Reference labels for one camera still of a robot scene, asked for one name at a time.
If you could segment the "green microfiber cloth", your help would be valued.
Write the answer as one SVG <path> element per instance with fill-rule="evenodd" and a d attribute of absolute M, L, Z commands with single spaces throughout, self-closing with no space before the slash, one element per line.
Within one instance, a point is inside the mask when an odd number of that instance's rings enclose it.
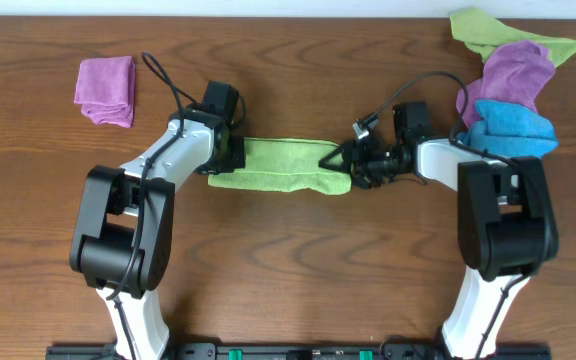
<path fill-rule="evenodd" d="M 245 167 L 210 175 L 208 184 L 238 190 L 289 193 L 308 189 L 342 195 L 351 190 L 350 176 L 319 166 L 319 161 L 337 148 L 336 143 L 325 140 L 246 138 Z"/>

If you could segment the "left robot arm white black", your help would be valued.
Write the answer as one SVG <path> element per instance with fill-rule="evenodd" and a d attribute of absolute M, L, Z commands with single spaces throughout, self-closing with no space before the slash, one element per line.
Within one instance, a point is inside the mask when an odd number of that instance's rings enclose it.
<path fill-rule="evenodd" d="M 175 194 L 194 173 L 244 166 L 243 141 L 232 128 L 226 115 L 175 113 L 138 157 L 87 174 L 69 262 L 107 306 L 119 358 L 166 353 L 170 330 L 157 288 L 170 259 Z"/>

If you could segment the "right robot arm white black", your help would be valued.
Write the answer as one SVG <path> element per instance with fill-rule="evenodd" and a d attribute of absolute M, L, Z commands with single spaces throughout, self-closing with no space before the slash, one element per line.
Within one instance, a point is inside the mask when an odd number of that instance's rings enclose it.
<path fill-rule="evenodd" d="M 432 344 L 382 343 L 383 359 L 549 359 L 548 346 L 499 345 L 497 334 L 518 292 L 556 256 L 558 235 L 541 161 L 499 160 L 436 136 L 423 102 L 392 109 L 396 141 L 380 147 L 377 117 L 358 120 L 356 137 L 324 155 L 322 169 L 362 189 L 406 174 L 457 193 L 457 240 L 466 265 L 455 306 Z"/>

